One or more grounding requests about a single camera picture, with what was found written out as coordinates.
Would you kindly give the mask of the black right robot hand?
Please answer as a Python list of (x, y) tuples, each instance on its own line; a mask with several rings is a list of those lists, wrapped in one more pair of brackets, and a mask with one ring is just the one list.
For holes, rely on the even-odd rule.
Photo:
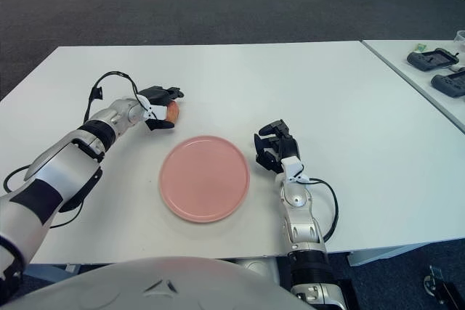
[(262, 127), (254, 135), (256, 162), (268, 171), (283, 173), (281, 161), (296, 156), (300, 158), (298, 143), (289, 133), (283, 119)]

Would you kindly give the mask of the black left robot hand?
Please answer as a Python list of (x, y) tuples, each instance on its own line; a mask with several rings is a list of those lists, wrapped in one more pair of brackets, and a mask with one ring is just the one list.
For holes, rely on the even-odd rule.
[(140, 91), (137, 97), (142, 103), (147, 127), (151, 131), (174, 128), (180, 113), (176, 100), (184, 96), (178, 87), (164, 89), (161, 86), (152, 86)]

